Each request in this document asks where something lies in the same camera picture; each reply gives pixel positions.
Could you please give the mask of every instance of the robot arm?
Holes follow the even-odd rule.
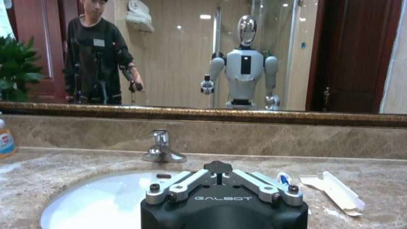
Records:
[[[266,73],[266,109],[279,110],[281,98],[273,94],[277,85],[277,73],[279,69],[279,60],[270,56],[265,60],[265,73]]]
[[[226,60],[221,52],[215,53],[213,57],[210,75],[205,76],[205,81],[202,82],[202,93],[205,94],[211,94],[215,92],[214,82],[217,81],[226,65]]]

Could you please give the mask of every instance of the person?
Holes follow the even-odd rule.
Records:
[[[71,101],[78,96],[89,103],[122,104],[119,66],[131,73],[133,92],[145,84],[122,33],[102,17],[107,1],[82,0],[85,14],[69,24],[66,91]]]

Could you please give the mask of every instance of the humanoid robot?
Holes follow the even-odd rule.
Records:
[[[254,109],[254,95],[258,81],[266,73],[266,109],[279,110],[281,98],[273,94],[277,85],[278,59],[253,49],[258,31],[258,22],[251,15],[245,15],[238,23],[241,46],[225,57],[218,52],[213,55],[210,74],[202,82],[202,93],[215,92],[214,82],[226,66],[230,82],[230,98],[227,108]]]

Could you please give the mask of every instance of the screw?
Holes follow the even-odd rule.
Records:
[[[161,191],[161,185],[159,185],[159,184],[151,184],[151,186],[150,186],[150,191],[151,191],[151,192],[158,192],[158,191]]]
[[[281,205],[281,202],[282,202],[282,196],[279,193],[274,194],[273,197],[271,197],[271,205],[274,207],[278,207]]]
[[[289,186],[289,192],[298,194],[299,193],[299,187],[297,185]]]
[[[170,193],[167,195],[167,201],[170,204],[175,204],[177,203],[177,195],[174,193]]]

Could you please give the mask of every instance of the marble backsplash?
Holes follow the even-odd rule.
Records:
[[[183,153],[407,159],[407,129],[3,115],[19,146],[147,151],[170,131]]]

